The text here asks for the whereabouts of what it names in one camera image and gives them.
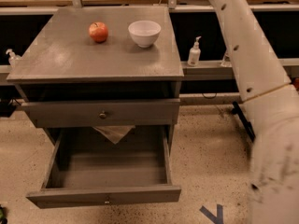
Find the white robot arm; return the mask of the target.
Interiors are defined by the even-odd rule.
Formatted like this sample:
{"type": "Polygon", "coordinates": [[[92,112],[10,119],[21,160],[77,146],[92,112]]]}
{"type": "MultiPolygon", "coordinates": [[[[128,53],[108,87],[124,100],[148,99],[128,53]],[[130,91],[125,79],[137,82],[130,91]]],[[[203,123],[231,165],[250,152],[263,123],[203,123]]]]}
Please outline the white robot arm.
{"type": "Polygon", "coordinates": [[[299,94],[247,1],[208,1],[255,132],[249,224],[299,224],[299,94]]]}

